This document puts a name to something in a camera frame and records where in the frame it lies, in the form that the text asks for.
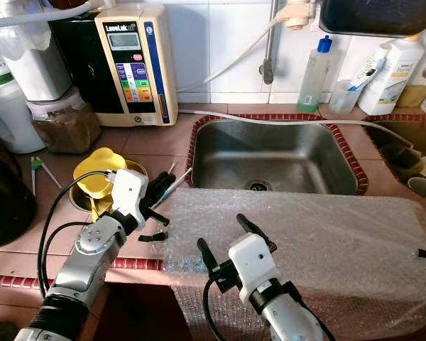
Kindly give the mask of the dark hanging tray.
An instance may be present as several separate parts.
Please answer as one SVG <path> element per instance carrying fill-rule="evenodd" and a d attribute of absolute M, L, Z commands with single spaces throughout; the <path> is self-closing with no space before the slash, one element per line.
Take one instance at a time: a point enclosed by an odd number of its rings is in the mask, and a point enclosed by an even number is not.
<path fill-rule="evenodd" d="M 426 0 L 322 0 L 318 27 L 334 35 L 415 36 L 426 29 Z"/>

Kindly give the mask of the white plastic jug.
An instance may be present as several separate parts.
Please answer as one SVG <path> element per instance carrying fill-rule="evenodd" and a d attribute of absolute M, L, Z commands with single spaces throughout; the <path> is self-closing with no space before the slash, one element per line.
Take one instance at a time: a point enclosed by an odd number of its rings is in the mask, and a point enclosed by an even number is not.
<path fill-rule="evenodd" d="M 43 13 L 40 0 L 15 0 L 9 13 L 12 16 Z M 13 26 L 15 51 L 11 71 L 28 101 L 60 99 L 72 81 L 64 65 L 57 43 L 46 22 Z"/>

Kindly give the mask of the thin white stick utensil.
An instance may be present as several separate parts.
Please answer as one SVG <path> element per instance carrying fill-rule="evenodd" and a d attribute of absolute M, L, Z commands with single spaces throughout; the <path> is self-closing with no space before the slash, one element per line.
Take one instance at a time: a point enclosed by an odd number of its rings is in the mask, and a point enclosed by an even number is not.
<path fill-rule="evenodd" d="M 168 196 L 172 195 L 184 182 L 186 182 L 188 176 L 192 172 L 193 168 L 188 168 L 183 175 L 181 175 L 179 178 L 177 178 L 170 186 L 168 186 L 167 189 L 165 189 L 165 192 L 161 196 L 158 202 L 163 202 Z"/>

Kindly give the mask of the white and blue toothbrush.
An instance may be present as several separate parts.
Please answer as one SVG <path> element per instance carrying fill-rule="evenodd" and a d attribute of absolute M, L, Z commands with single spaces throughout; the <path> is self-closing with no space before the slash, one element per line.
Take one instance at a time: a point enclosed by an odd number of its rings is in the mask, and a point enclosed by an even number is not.
<path fill-rule="evenodd" d="M 384 65 L 386 56 L 391 51 L 389 46 L 381 46 L 376 49 L 376 51 L 369 56 L 366 64 L 356 73 L 352 81 L 349 82 L 349 86 L 346 88 L 349 92 L 356 92 L 359 89 L 365 87 L 376 73 L 381 70 L 382 65 Z"/>

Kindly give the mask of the white detergent bottle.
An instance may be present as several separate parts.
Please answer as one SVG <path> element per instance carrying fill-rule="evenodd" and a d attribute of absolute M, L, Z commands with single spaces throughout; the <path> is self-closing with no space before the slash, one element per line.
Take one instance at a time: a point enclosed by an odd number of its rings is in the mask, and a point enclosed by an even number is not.
<path fill-rule="evenodd" d="M 418 34 L 388 40 L 379 49 L 386 51 L 381 70 L 363 88 L 358 100 L 358 107 L 369 116 L 388 116 L 393 111 L 426 51 Z"/>

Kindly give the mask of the yellow plastic strainer bowl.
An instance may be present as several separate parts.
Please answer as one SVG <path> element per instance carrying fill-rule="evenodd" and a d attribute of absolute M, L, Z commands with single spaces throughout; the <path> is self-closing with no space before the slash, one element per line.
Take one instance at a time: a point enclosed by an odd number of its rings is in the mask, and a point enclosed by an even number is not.
<path fill-rule="evenodd" d="M 115 173 L 119 169 L 126 168 L 126 160 L 123 156 L 113 152 L 109 147 L 99 147 L 74 169 L 74 179 L 80 178 L 84 173 L 95 171 L 109 171 Z M 79 188 L 90 197 L 91 221 L 95 222 L 100 214 L 109 210 L 113 203 L 111 192 L 113 184 L 106 175 L 91 175 L 77 182 Z"/>

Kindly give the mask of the yellow sponge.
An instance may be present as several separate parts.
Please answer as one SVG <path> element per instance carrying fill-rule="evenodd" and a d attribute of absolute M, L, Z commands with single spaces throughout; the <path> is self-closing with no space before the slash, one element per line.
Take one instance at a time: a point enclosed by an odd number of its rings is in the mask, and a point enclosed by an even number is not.
<path fill-rule="evenodd" d="M 397 108 L 426 110 L 426 85 L 407 85 L 399 95 Z"/>

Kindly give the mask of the metal tap lever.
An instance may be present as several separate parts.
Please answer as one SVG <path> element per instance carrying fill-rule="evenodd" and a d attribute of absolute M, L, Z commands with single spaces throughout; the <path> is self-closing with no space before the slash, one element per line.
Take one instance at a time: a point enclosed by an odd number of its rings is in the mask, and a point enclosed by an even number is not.
<path fill-rule="evenodd" d="M 265 85 L 271 85 L 274 81 L 274 50 L 275 50 L 275 26 L 277 26 L 277 14 L 280 10 L 280 0 L 271 0 L 271 25 L 267 31 L 267 45 L 265 47 L 265 55 L 261 66 L 259 66 L 259 74 Z"/>

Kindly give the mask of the clear bottle with blue cap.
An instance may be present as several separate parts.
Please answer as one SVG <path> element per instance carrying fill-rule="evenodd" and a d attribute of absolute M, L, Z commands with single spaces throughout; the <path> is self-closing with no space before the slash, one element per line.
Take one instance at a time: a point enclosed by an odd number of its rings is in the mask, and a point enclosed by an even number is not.
<path fill-rule="evenodd" d="M 308 55 L 306 70 L 302 78 L 300 95 L 298 95 L 295 108 L 304 113 L 317 111 L 322 95 L 324 82 L 327 80 L 331 65 L 331 45 L 333 40 L 325 35 L 318 40 L 317 48 Z"/>

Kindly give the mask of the clear plastic cup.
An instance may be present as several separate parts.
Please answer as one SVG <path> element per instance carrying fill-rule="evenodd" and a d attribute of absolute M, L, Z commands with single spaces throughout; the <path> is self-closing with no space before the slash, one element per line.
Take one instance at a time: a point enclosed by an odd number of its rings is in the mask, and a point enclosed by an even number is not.
<path fill-rule="evenodd" d="M 361 88 L 352 89 L 351 79 L 342 79 L 336 82 L 331 91 L 327 109 L 333 116 L 346 116 L 350 114 L 359 100 Z"/>

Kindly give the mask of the small grey cup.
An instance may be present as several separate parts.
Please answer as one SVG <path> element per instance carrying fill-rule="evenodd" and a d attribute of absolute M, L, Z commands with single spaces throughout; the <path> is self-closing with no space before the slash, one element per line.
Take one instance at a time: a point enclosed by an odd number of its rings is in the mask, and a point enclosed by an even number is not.
<path fill-rule="evenodd" d="M 426 178 L 421 178 L 421 176 L 414 176 L 414 178 L 407 179 L 405 184 L 413 192 L 426 198 Z"/>

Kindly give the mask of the clear bubble wrap sheet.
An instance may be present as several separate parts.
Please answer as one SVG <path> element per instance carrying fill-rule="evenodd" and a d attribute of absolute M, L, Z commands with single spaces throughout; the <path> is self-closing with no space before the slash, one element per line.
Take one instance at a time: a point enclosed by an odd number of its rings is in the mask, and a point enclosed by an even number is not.
<path fill-rule="evenodd" d="M 163 272 L 194 341 L 215 341 L 202 311 L 209 279 L 197 240 L 222 262 L 244 229 L 243 214 L 277 246 L 291 281 L 339 340 L 417 334 L 426 328 L 426 213 L 391 196 L 321 195 L 188 188 L 168 198 Z"/>

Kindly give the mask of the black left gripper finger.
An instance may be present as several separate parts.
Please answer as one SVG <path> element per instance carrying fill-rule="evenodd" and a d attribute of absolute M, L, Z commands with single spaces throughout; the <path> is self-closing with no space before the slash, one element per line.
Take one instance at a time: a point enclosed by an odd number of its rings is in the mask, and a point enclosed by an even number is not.
<path fill-rule="evenodd" d="M 147 208 L 153 207 L 164 192 L 174 183 L 176 175 L 170 172 L 161 172 L 157 178 L 148 183 L 147 188 Z"/>

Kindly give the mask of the black electric kettle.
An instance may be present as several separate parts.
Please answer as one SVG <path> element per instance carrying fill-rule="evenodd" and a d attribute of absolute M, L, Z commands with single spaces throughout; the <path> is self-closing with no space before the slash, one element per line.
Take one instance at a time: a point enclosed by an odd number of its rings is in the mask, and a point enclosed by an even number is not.
<path fill-rule="evenodd" d="M 0 247 L 10 244 L 29 228 L 28 199 L 21 179 L 0 157 Z"/>

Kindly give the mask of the white jar with green lid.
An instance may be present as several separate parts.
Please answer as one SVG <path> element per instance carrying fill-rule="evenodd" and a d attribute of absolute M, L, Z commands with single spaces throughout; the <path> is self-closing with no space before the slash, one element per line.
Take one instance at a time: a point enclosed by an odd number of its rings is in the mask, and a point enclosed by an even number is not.
<path fill-rule="evenodd" d="M 0 75 L 0 139 L 17 155 L 45 148 L 33 127 L 27 98 L 10 72 Z"/>

